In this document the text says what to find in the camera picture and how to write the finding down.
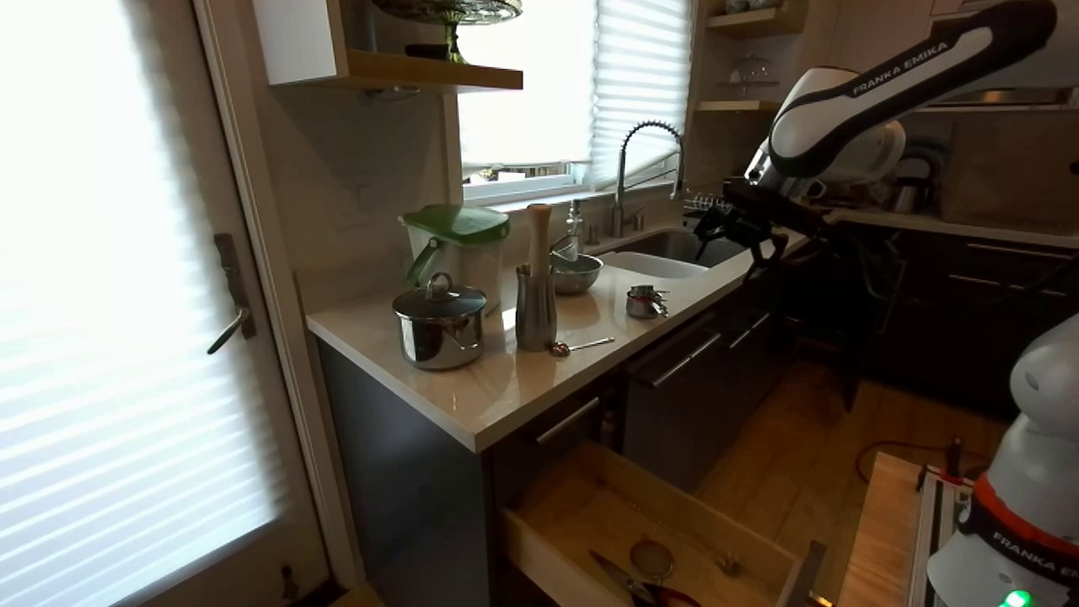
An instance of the drawer handle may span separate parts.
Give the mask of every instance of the drawer handle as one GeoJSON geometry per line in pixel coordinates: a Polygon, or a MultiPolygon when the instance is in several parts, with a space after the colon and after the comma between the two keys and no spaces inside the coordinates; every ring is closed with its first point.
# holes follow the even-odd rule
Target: drawer handle
{"type": "Polygon", "coordinates": [[[769,317],[772,317],[772,315],[763,315],[757,319],[751,319],[748,329],[740,329],[740,334],[729,345],[729,349],[739,349],[757,326],[769,324],[769,317]]]}
{"type": "Polygon", "coordinates": [[[983,281],[983,275],[971,275],[971,274],[948,274],[951,282],[979,282],[979,288],[991,288],[991,289],[1007,289],[1001,281],[983,281]]]}
{"type": "Polygon", "coordinates": [[[1020,248],[1020,247],[998,247],[998,244],[967,244],[967,248],[1003,252],[1003,256],[1034,256],[1034,260],[1072,260],[1069,252],[1020,248]]]}
{"type": "Polygon", "coordinates": [[[673,375],[680,375],[686,364],[694,364],[699,357],[706,357],[706,349],[716,348],[716,342],[722,342],[722,334],[712,334],[706,345],[699,345],[686,357],[680,357],[673,367],[666,367],[661,379],[652,382],[652,389],[665,389],[673,375]]]}
{"type": "Polygon", "coordinates": [[[546,430],[540,430],[537,445],[546,445],[549,437],[563,435],[576,418],[583,418],[585,411],[593,411],[599,403],[603,403],[603,397],[590,397],[585,403],[581,403],[576,411],[570,411],[565,418],[558,418],[546,430]]]}

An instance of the open drawer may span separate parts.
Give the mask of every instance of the open drawer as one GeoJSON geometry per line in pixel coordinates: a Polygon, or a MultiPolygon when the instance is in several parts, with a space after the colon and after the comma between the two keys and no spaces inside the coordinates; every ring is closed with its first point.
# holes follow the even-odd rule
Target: open drawer
{"type": "Polygon", "coordinates": [[[501,515],[508,562],[565,607],[627,607],[630,592],[590,553],[645,581],[630,562],[639,541],[672,548],[661,583],[700,607],[803,607],[824,560],[820,543],[799,560],[590,440],[540,476],[501,515]]]}

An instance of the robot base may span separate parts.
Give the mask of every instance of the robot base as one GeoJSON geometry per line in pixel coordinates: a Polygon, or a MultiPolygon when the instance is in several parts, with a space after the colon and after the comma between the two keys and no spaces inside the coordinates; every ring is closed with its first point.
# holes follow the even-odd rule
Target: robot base
{"type": "Polygon", "coordinates": [[[951,533],[951,541],[926,560],[926,575],[944,607],[1012,607],[1007,592],[1029,592],[1039,607],[1069,607],[1069,591],[1053,583],[998,548],[980,535],[951,533]]]}

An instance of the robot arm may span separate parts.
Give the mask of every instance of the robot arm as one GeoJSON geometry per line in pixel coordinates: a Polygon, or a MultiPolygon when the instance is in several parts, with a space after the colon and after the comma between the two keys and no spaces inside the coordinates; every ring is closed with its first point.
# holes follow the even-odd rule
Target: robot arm
{"type": "Polygon", "coordinates": [[[782,180],[874,183],[902,152],[902,129],[889,118],[1034,55],[1053,29],[1053,0],[1003,0],[940,19],[867,73],[812,67],[782,101],[746,180],[766,190],[782,180]]]}

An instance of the window blind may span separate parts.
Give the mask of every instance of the window blind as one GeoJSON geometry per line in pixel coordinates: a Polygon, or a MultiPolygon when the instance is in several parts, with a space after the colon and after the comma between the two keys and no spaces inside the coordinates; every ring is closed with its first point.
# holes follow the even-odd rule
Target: window blind
{"type": "Polygon", "coordinates": [[[231,302],[130,5],[0,23],[0,605],[119,605],[284,508],[247,348],[207,357],[231,302]]]}
{"type": "Polygon", "coordinates": [[[523,90],[459,95],[466,165],[585,158],[593,0],[532,0],[514,19],[463,26],[459,38],[466,62],[525,71],[523,90]]]}
{"type": "MultiPolygon", "coordinates": [[[[537,0],[518,19],[463,26],[474,63],[525,71],[523,95],[463,95],[463,163],[581,163],[585,184],[611,184],[624,136],[638,122],[683,129],[691,85],[686,0],[537,0]]],[[[673,152],[665,130],[639,130],[630,168],[673,152]]]]}
{"type": "MultiPolygon", "coordinates": [[[[691,19],[686,0],[599,0],[590,184],[615,183],[619,141],[633,125],[666,122],[683,130],[691,19]]],[[[627,147],[627,173],[672,152],[666,130],[645,129],[627,147]]]]}

